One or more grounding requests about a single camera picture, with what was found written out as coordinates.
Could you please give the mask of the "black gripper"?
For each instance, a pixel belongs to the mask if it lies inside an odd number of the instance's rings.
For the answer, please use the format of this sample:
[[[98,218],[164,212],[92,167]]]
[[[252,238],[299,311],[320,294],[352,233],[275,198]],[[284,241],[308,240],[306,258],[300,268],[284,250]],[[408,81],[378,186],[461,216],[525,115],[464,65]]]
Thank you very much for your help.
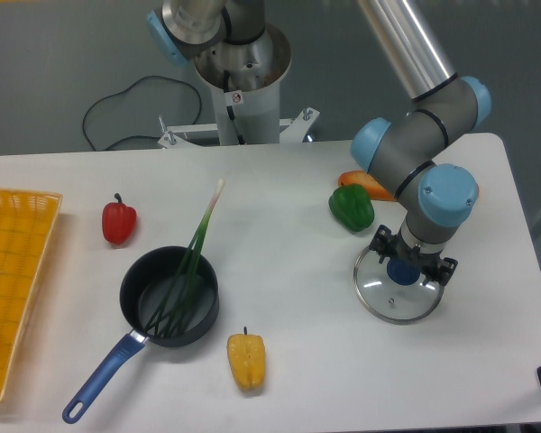
[[[369,249],[379,256],[378,263],[389,258],[387,267],[393,271],[421,271],[424,285],[436,282],[446,286],[458,265],[453,258],[440,257],[443,244],[425,243],[416,238],[405,239],[403,234],[394,235],[385,225],[377,228]]]

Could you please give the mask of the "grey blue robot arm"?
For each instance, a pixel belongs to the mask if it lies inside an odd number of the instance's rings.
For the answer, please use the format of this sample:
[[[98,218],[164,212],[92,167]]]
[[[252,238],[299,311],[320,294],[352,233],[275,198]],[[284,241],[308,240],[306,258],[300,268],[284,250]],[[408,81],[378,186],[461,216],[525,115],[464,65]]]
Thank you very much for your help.
[[[370,26],[411,98],[397,123],[376,118],[353,138],[351,154],[406,209],[397,233],[378,229],[370,248],[392,280],[446,284],[456,261],[445,244],[472,212],[479,188],[465,169],[435,163],[491,111],[476,78],[460,77],[412,1],[365,1]],[[289,42],[267,23],[261,1],[166,1],[147,15],[150,33],[176,65],[193,63],[210,86],[222,145],[277,143],[280,81]]]

